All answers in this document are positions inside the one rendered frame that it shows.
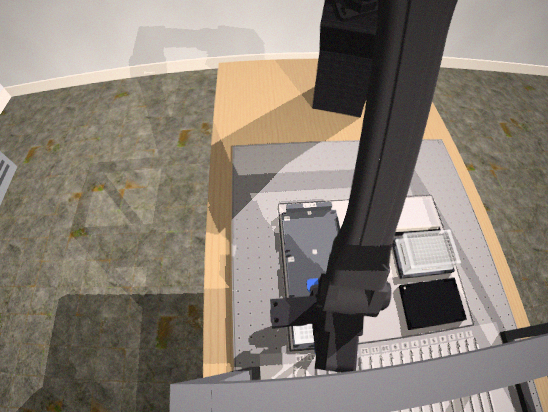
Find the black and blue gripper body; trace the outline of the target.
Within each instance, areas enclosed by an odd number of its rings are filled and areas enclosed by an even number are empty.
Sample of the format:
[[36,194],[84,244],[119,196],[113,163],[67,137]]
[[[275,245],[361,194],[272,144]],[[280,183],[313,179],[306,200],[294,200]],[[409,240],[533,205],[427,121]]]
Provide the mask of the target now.
[[[312,292],[313,288],[318,288],[319,279],[320,279],[320,277],[318,278],[318,284],[316,284],[316,285],[311,285],[311,287],[310,287],[310,293]],[[321,310],[320,310],[320,313],[321,313]],[[325,319],[325,317],[323,316],[322,313],[321,313],[321,315],[322,315],[322,317]],[[319,335],[319,333],[314,333],[314,332],[313,332],[315,353],[316,353],[316,350],[317,350],[318,335]]]

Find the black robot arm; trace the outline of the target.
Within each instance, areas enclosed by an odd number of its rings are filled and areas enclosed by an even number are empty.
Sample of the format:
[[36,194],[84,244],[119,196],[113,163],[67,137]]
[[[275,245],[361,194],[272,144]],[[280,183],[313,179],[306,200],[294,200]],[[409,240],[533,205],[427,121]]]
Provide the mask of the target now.
[[272,329],[313,324],[319,333],[314,369],[356,371],[364,316],[390,304],[392,244],[457,1],[333,0],[342,22],[378,13],[348,207],[318,288],[270,299]]

